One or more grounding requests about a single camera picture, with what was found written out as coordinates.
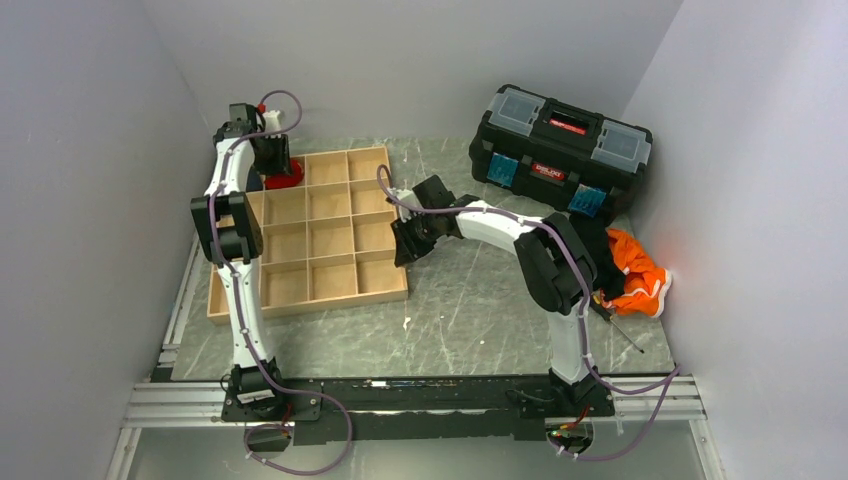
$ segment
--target gray marble surface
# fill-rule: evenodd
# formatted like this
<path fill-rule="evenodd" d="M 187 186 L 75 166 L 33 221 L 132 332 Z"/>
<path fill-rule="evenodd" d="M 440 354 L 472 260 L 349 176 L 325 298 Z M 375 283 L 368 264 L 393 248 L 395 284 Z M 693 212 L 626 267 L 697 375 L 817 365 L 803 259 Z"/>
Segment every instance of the gray marble surface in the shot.
<path fill-rule="evenodd" d="M 396 185 L 437 174 L 457 196 L 477 195 L 524 215 L 553 210 L 474 181 L 462 138 L 293 139 L 293 154 L 385 144 Z M 621 218 L 613 227 L 630 230 Z M 209 264 L 201 272 L 173 379 L 218 379 L 230 369 L 228 326 L 206 319 Z M 409 266 L 409 298 L 266 320 L 271 349 L 286 377 L 380 377 L 544 373 L 550 344 L 544 311 L 530 298 L 515 257 L 490 245 L 440 241 Z M 592 353 L 602 373 L 666 373 L 673 362 L 659 320 L 617 320 L 641 354 L 600 316 L 588 319 Z"/>

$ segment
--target wall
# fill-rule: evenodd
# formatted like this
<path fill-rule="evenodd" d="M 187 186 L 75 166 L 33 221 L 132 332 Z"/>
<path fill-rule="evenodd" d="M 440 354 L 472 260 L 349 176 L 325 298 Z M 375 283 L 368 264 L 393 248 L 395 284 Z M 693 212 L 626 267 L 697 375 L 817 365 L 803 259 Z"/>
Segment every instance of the wall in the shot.
<path fill-rule="evenodd" d="M 103 478 L 211 142 L 135 0 L 3 2 L 0 72 L 0 471 Z"/>
<path fill-rule="evenodd" d="M 848 8 L 686 1 L 625 112 L 637 233 L 731 479 L 844 478 Z"/>
<path fill-rule="evenodd" d="M 299 136 L 471 136 L 514 83 L 619 115 L 681 0 L 145 0 L 212 128 L 285 88 Z"/>

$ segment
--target wooden compartment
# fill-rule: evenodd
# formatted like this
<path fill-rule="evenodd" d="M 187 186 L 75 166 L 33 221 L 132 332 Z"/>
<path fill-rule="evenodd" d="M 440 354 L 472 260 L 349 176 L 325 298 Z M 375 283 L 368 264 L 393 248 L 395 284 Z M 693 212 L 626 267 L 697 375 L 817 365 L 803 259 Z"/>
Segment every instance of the wooden compartment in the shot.
<path fill-rule="evenodd" d="M 347 163 L 350 170 L 350 179 L 354 180 L 377 180 L 377 166 L 389 165 L 386 148 L 363 148 L 359 150 L 348 150 Z"/>
<path fill-rule="evenodd" d="M 377 180 L 360 180 L 350 183 L 350 201 L 353 214 L 390 212 L 392 205 L 377 185 Z"/>
<path fill-rule="evenodd" d="M 307 155 L 304 162 L 307 185 L 347 183 L 347 154 L 345 152 Z"/>
<path fill-rule="evenodd" d="M 392 212 L 369 213 L 353 217 L 353 244 L 357 252 L 394 250 L 395 237 L 391 222 Z"/>
<path fill-rule="evenodd" d="M 307 187 L 310 220 L 350 215 L 350 193 L 346 183 Z"/>
<path fill-rule="evenodd" d="M 260 297 L 266 318 L 402 300 L 406 270 L 394 267 L 397 218 L 375 179 L 386 148 L 293 157 L 303 184 L 248 194 L 262 229 Z M 229 217 L 222 225 L 232 225 Z M 229 323 L 225 289 L 212 269 L 207 316 Z"/>
<path fill-rule="evenodd" d="M 262 263 L 306 260 L 306 222 L 265 227 Z"/>
<path fill-rule="evenodd" d="M 406 292 L 406 270 L 395 267 L 391 250 L 356 254 L 359 293 Z"/>
<path fill-rule="evenodd" d="M 356 265 L 353 255 L 309 260 L 312 300 L 356 295 Z"/>
<path fill-rule="evenodd" d="M 297 223 L 306 220 L 306 188 L 292 187 L 266 191 L 264 211 L 263 225 Z"/>
<path fill-rule="evenodd" d="M 306 260 L 262 266 L 262 307 L 286 307 L 309 300 Z"/>
<path fill-rule="evenodd" d="M 350 217 L 308 222 L 308 256 L 329 257 L 353 253 L 353 228 Z"/>

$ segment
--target red object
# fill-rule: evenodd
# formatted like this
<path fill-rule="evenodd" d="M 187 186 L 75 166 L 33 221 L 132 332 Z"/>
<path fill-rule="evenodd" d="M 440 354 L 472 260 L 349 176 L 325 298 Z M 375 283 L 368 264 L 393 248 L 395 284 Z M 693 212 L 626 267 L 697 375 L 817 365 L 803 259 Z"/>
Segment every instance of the red object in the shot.
<path fill-rule="evenodd" d="M 564 128 L 570 132 L 579 133 L 580 135 L 586 135 L 586 129 L 580 128 L 575 125 L 571 125 L 570 123 L 565 123 L 560 120 L 550 119 L 549 123 L 555 127 Z"/>
<path fill-rule="evenodd" d="M 302 181 L 303 167 L 297 163 L 297 160 L 292 160 L 292 174 L 279 174 L 265 177 L 265 189 L 276 190 L 278 188 L 296 187 Z"/>
<path fill-rule="evenodd" d="M 554 180 L 562 180 L 565 178 L 565 173 L 562 171 L 557 170 L 556 168 L 551 168 L 547 165 L 542 165 L 541 163 L 534 163 L 533 171 L 540 175 L 551 177 Z"/>

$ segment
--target black toolbox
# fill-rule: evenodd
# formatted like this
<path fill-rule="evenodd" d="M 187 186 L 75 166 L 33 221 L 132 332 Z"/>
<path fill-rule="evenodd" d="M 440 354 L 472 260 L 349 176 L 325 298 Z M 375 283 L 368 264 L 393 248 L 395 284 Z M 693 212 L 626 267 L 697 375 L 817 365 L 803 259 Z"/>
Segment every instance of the black toolbox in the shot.
<path fill-rule="evenodd" d="M 645 128 L 504 85 L 468 155 L 479 182 L 609 222 L 632 203 L 652 143 Z"/>

